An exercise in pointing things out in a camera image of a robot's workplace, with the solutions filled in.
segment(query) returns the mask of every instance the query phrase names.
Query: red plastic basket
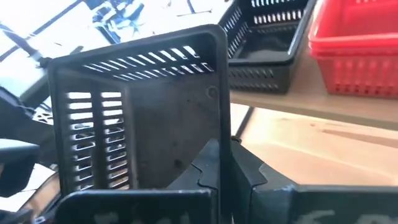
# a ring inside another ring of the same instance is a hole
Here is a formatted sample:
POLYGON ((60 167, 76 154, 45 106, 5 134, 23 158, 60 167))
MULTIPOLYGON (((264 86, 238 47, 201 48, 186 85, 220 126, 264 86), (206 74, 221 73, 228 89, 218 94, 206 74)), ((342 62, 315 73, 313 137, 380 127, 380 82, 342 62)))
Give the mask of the red plastic basket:
POLYGON ((323 0, 308 36, 329 93, 398 98, 398 0, 323 0))

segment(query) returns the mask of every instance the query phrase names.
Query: plastic basket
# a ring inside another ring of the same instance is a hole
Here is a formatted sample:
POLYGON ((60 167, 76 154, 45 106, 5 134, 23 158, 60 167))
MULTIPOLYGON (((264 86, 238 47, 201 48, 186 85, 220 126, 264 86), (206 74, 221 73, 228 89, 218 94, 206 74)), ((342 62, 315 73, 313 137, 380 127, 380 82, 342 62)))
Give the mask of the plastic basket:
POLYGON ((316 0, 235 0, 220 20, 232 89, 286 93, 316 0))
POLYGON ((229 155, 225 43, 206 25, 52 60, 62 194, 167 187, 211 138, 229 155))
POLYGON ((398 1, 324 0, 309 35, 329 93, 398 97, 398 1))

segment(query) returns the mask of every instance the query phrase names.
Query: black plastic basket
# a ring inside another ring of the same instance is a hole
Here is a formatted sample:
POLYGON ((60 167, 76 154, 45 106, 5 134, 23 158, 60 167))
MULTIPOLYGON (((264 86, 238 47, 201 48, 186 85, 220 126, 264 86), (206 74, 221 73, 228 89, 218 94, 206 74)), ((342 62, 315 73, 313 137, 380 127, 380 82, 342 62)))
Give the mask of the black plastic basket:
POLYGON ((316 0, 235 0, 220 20, 232 89, 286 93, 316 0))
POLYGON ((230 155, 227 67, 216 25, 52 60, 62 195, 167 187, 212 138, 222 169, 230 155))

